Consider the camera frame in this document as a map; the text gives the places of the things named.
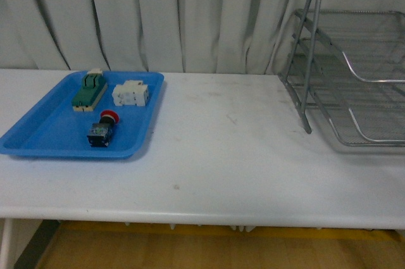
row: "white electrical component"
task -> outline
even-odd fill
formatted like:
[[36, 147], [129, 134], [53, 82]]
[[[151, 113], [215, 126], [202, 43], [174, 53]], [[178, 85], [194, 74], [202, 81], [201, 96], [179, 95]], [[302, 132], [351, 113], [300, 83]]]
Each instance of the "white electrical component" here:
[[145, 106], [149, 100], [147, 84], [141, 80], [127, 80], [124, 84], [117, 84], [113, 99], [116, 106]]

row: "blue tray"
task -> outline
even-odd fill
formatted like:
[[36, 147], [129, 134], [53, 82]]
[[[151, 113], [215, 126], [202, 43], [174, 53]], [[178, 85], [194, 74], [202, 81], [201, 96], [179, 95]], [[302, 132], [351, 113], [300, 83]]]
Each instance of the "blue tray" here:
[[[149, 72], [104, 72], [108, 88], [93, 112], [73, 111], [71, 101], [87, 72], [66, 76], [0, 138], [0, 153], [52, 158], [123, 159], [144, 142], [163, 84], [163, 75]], [[143, 80], [150, 100], [146, 106], [115, 106], [112, 92], [126, 80]], [[120, 122], [108, 147], [90, 147], [87, 133], [105, 109], [116, 111]]]

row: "metal wire rack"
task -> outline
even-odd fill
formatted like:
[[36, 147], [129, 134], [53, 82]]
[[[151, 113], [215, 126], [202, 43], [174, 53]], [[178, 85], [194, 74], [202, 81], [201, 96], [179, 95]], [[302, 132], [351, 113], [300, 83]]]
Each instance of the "metal wire rack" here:
[[295, 12], [300, 23], [280, 75], [306, 132], [306, 108], [316, 106], [347, 146], [405, 146], [405, 15], [310, 4]]

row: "metal rack frame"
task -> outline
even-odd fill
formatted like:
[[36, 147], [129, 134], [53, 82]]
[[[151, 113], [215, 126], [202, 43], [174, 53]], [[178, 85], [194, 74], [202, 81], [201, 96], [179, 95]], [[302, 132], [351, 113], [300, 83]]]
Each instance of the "metal rack frame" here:
[[[345, 100], [345, 97], [343, 97], [340, 93], [339, 90], [336, 88], [335, 84], [333, 83], [332, 80], [330, 80], [322, 71], [320, 67], [320, 63], [317, 62], [317, 59], [315, 57], [315, 47], [316, 43], [320, 42], [323, 46], [325, 46], [329, 52], [335, 56], [343, 65], [347, 67], [347, 69], [350, 71], [350, 74], [353, 78], [358, 80], [358, 82], [361, 83], [367, 83], [367, 84], [374, 84], [374, 87], [377, 87], [377, 89], [381, 85], [389, 85], [390, 88], [394, 91], [396, 91], [398, 94], [401, 95], [401, 97], [404, 97], [405, 100], [405, 92], [402, 89], [398, 89], [395, 85], [396, 84], [405, 84], [405, 78], [365, 78], [362, 77], [360, 74], [356, 72], [354, 69], [350, 59], [348, 58], [347, 54], [341, 50], [338, 44], [335, 44], [333, 39], [327, 34], [327, 32], [324, 32], [319, 26], [319, 18], [321, 14], [321, 0], [315, 0], [315, 8], [314, 10], [309, 9], [311, 6], [313, 0], [306, 0], [306, 4], [303, 10], [297, 10], [295, 12], [295, 15], [300, 19], [298, 28], [293, 35], [294, 38], [294, 43], [292, 45], [292, 50], [289, 56], [288, 64], [287, 64], [287, 70], [284, 74], [281, 74], [280, 80], [284, 83], [286, 86], [294, 104], [296, 107], [296, 110], [301, 118], [302, 124], [304, 126], [304, 129], [307, 133], [311, 133], [312, 129], [311, 126], [309, 125], [307, 116], [306, 116], [306, 109], [308, 107], [308, 96], [311, 95], [312, 99], [316, 103], [317, 107], [321, 110], [325, 118], [328, 120], [329, 124], [332, 126], [332, 129], [337, 136], [338, 140], [348, 146], [400, 146], [400, 145], [405, 145], [405, 139], [374, 139], [371, 137], [368, 137], [361, 129], [359, 122], [356, 118], [356, 115], [353, 112], [353, 109], [351, 106], [347, 103]], [[334, 13], [346, 13], [346, 11], [333, 11]], [[308, 18], [308, 13], [313, 13], [313, 18], [312, 20]], [[405, 18], [405, 15], [400, 13], [400, 12], [378, 12], [378, 14], [386, 14], [390, 13], [393, 15], [400, 15]], [[301, 34], [303, 31], [303, 28], [306, 28], [309, 33], [310, 33], [310, 38], [308, 40], [305, 40], [301, 38]], [[304, 69], [299, 70], [300, 76], [303, 78], [303, 90], [302, 90], [302, 96], [301, 98], [298, 96], [296, 87], [294, 87], [294, 84], [289, 82], [289, 77], [291, 74], [291, 69], [294, 64], [294, 57], [297, 53], [297, 48], [298, 46], [302, 49], [304, 54], [306, 55], [306, 65], [304, 66]], [[352, 120], [352, 125], [356, 129], [357, 133], [359, 136], [364, 139], [364, 142], [362, 143], [351, 143], [345, 141], [339, 134], [339, 131], [337, 130], [337, 127], [335, 126], [333, 122], [333, 118], [331, 118], [327, 108], [321, 101], [321, 99], [318, 97], [315, 89], [311, 86], [311, 76], [313, 77], [313, 74], [317, 74], [320, 76], [321, 81], [323, 82], [324, 86], [326, 89], [331, 91], [333, 95], [336, 97], [337, 100], [337, 105], [343, 108], [344, 110], [347, 111], [349, 117]]]

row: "table surface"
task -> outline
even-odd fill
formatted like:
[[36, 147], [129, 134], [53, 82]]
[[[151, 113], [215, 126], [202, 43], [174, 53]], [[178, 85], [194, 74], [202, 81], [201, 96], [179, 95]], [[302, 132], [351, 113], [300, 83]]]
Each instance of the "table surface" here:
[[[0, 70], [0, 135], [68, 74]], [[405, 228], [405, 149], [341, 146], [315, 112], [306, 134], [276, 76], [164, 75], [127, 160], [0, 155], [0, 217]]]

